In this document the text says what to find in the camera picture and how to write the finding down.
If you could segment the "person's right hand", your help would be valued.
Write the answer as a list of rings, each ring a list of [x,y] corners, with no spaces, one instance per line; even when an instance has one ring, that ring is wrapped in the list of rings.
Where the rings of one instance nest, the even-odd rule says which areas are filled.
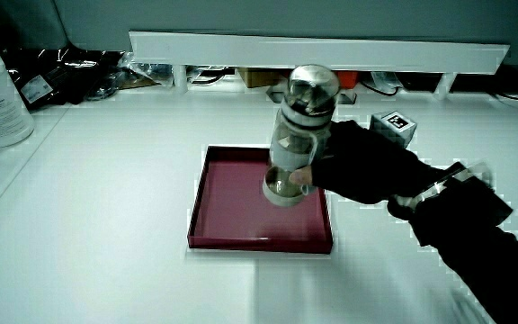
[[[313,185],[364,204],[393,195],[412,197],[442,177],[443,171],[420,161],[356,121],[333,121],[324,156],[289,176],[295,185]]]

